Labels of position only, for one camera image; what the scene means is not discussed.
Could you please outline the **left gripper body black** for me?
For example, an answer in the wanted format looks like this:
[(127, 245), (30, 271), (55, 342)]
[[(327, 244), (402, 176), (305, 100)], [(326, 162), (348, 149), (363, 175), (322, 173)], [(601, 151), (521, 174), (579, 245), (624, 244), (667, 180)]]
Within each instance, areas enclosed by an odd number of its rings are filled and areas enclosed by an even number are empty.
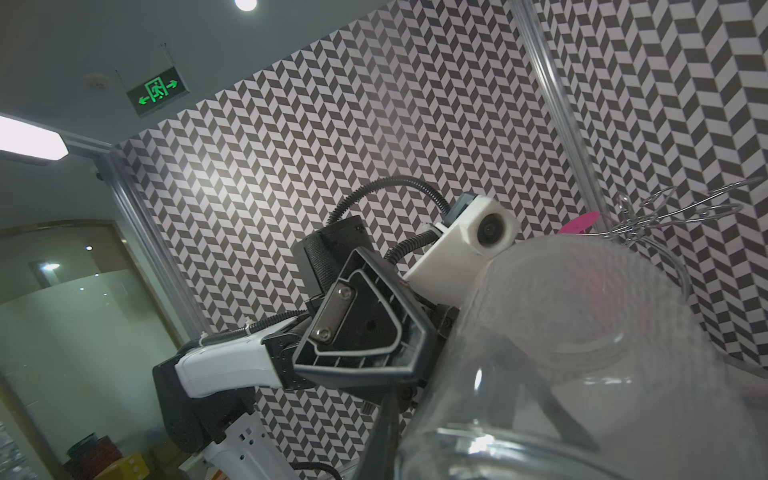
[(456, 308), (421, 298), (332, 298), (299, 343), (299, 376), (376, 406), (392, 394), (408, 408), (426, 388), (457, 316)]

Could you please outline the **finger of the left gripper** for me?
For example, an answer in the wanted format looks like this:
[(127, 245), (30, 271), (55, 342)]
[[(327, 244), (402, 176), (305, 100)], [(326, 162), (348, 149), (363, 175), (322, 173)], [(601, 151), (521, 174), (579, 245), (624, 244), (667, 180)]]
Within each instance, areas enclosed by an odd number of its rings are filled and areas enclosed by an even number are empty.
[(364, 247), (348, 257), (293, 354), (324, 387), (379, 387), (426, 377), (437, 330), (395, 267)]

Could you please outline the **glass jar with beans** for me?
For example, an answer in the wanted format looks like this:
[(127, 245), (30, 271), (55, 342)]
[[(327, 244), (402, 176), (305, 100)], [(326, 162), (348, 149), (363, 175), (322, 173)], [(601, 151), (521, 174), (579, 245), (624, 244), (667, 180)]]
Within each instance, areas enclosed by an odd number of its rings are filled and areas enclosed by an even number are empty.
[(763, 479), (767, 456), (675, 285), (554, 235), (478, 276), (410, 421), (399, 479)]

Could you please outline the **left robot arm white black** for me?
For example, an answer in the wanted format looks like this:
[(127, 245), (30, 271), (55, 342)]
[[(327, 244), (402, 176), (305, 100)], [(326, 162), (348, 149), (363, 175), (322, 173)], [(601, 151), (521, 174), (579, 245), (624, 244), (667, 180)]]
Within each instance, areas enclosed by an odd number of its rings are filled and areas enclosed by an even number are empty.
[(411, 290), (397, 263), (447, 230), (431, 226), (378, 254), (353, 216), (300, 240), (294, 257), (314, 292), (305, 309), (191, 341), (153, 369), (173, 443), (230, 479), (296, 479), (309, 464), (268, 438), (256, 392), (323, 387), (378, 409), (366, 450), (373, 474), (389, 478), (400, 416), (427, 380), (448, 317)]

